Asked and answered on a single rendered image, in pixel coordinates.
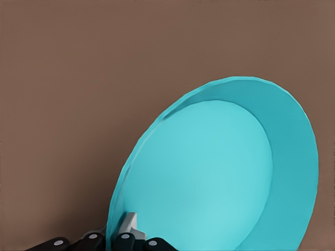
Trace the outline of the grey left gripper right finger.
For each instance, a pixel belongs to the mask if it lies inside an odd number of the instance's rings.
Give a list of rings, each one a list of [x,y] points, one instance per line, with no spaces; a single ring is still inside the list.
[[[146,233],[137,229],[137,214],[129,212],[113,241],[113,251],[143,251]]]

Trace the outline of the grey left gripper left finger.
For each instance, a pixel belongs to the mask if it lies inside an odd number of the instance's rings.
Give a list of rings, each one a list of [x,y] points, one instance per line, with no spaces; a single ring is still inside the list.
[[[106,228],[85,233],[69,246],[69,251],[106,251]]]

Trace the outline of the blue plate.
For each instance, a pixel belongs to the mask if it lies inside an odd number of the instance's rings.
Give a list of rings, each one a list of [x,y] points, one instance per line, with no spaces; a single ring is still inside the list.
[[[162,112],[126,160],[106,247],[129,212],[179,251],[296,251],[312,216],[318,151],[299,102],[257,77],[207,83]]]

